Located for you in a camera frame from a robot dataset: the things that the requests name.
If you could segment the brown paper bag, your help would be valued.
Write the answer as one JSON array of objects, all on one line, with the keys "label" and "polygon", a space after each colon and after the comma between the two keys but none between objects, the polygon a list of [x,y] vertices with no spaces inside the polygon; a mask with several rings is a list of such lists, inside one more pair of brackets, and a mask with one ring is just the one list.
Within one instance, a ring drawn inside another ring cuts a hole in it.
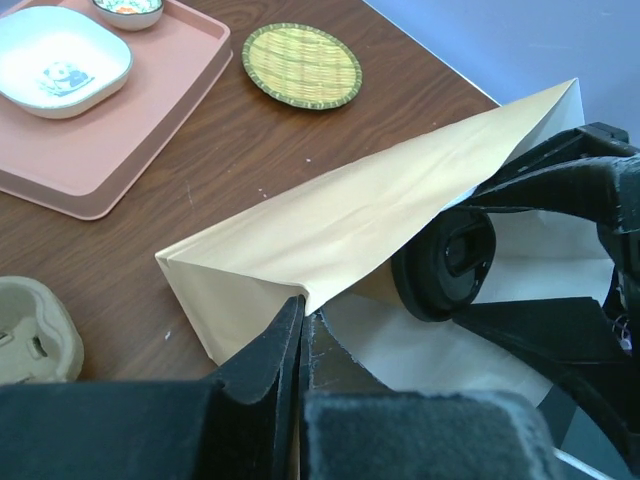
[{"label": "brown paper bag", "polygon": [[222,364],[292,296],[398,391],[505,390],[539,404],[541,374],[450,322],[427,323],[376,283],[387,260],[503,164],[584,122],[570,80],[325,173],[156,254],[208,356]]}]

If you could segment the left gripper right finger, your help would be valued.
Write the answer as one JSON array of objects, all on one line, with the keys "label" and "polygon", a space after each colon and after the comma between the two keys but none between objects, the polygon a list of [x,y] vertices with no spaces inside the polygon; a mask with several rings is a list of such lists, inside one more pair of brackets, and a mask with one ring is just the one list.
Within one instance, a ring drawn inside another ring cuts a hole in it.
[{"label": "left gripper right finger", "polygon": [[301,333],[304,479],[552,479],[541,414],[500,391],[422,394],[379,382],[322,314]]}]

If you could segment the black coffee cup lid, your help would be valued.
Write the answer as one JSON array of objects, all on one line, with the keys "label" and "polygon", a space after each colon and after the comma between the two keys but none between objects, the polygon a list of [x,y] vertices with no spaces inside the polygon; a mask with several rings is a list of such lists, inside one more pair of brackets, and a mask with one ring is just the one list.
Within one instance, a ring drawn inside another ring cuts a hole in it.
[{"label": "black coffee cup lid", "polygon": [[402,304],[421,321],[449,319],[475,300],[495,251],[487,214],[462,208],[440,213],[391,257]]}]

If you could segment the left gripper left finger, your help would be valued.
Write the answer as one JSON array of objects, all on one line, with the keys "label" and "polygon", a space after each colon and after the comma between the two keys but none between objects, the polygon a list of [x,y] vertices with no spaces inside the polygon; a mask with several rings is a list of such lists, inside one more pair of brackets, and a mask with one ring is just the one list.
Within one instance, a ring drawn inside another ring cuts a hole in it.
[{"label": "left gripper left finger", "polygon": [[302,297],[209,376],[1,390],[5,479],[284,479]]}]

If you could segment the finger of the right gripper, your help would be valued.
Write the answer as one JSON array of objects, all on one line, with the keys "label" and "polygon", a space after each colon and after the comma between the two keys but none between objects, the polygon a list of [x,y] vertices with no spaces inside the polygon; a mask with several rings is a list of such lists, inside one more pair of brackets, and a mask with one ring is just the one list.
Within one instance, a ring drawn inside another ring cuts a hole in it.
[{"label": "finger of the right gripper", "polygon": [[625,460],[639,458],[639,363],[588,297],[473,304],[453,321],[568,394]]},{"label": "finger of the right gripper", "polygon": [[639,231],[639,149],[603,123],[565,130],[482,183],[471,208],[542,210],[580,217],[617,234]]}]

